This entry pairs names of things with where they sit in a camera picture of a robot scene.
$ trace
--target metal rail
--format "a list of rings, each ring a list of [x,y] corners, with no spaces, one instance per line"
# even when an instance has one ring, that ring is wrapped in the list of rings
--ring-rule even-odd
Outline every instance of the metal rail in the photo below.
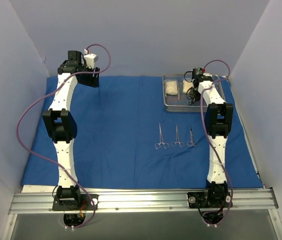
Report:
[[[184,212],[197,211],[188,208],[187,192],[202,189],[176,190],[109,190],[89,189],[99,195],[97,213],[135,212]],[[76,211],[52,211],[53,198],[49,192],[15,194],[10,214],[63,214]],[[276,209],[278,207],[272,189],[235,189],[232,210]]]

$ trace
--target surgical instrument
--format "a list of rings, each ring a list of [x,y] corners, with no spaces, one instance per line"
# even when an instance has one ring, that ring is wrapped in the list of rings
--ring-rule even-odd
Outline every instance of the surgical instrument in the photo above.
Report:
[[[192,131],[192,126],[191,126],[191,140],[189,142],[187,142],[187,146],[189,147],[196,147],[197,146],[197,142],[193,140],[193,131]]]
[[[172,142],[171,146],[176,147],[176,144],[179,144],[181,148],[184,147],[184,143],[180,142],[180,140],[179,140],[179,130],[177,128],[177,125],[176,125],[176,140],[175,140],[175,142]]]
[[[160,123],[159,123],[159,126],[160,126],[160,142],[155,144],[155,148],[156,149],[160,149],[161,145],[163,145],[163,147],[165,149],[168,149],[169,148],[169,144],[164,142],[164,140],[163,140],[163,135],[162,135],[162,130],[161,130],[161,124]]]

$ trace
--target black mounting plate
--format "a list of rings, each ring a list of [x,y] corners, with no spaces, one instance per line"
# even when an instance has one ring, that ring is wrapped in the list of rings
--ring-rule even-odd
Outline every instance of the black mounting plate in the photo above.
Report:
[[[200,209],[219,209],[221,207],[221,203],[220,202],[215,202],[215,203],[211,203],[208,202],[205,199],[205,193],[203,191],[200,192],[188,192],[187,193],[187,199],[189,199],[190,197],[195,197],[195,203],[189,203],[189,208],[191,209],[197,209],[198,207]],[[228,202],[223,201],[223,205],[224,208],[228,208],[230,205]]]
[[[97,194],[90,194],[93,199],[99,198]],[[87,203],[86,206],[82,210],[92,211],[94,207],[86,194],[81,193],[81,204],[79,205],[71,205],[71,204],[60,204],[58,199],[54,197],[52,210],[53,211],[77,211],[80,210],[83,206],[84,201]]]

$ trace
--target blue cloth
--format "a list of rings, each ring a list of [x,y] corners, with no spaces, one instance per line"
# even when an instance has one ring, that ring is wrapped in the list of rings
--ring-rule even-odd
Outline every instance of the blue cloth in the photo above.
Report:
[[[46,93],[56,89],[57,77],[47,79]],[[223,82],[227,102],[234,104],[228,82]],[[44,101],[48,109],[53,97]],[[78,84],[71,114],[78,133],[74,164],[79,182],[86,188],[175,189],[204,188],[209,170],[209,145],[199,113],[164,111],[162,78],[151,76],[102,76],[100,88]],[[159,123],[164,141],[175,141],[175,125],[184,148],[155,149]],[[187,147],[192,126],[197,147]],[[56,160],[55,148],[42,118],[32,150]],[[236,110],[226,147],[226,169],[235,188],[261,188],[245,142]],[[57,166],[30,155],[22,183],[58,183]]]

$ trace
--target gray floor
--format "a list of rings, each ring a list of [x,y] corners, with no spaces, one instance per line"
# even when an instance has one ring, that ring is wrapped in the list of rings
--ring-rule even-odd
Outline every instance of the gray floor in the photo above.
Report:
[[[65,231],[61,214],[19,214],[12,240],[276,240],[268,210],[232,210],[217,228],[195,212],[100,213],[83,228]]]

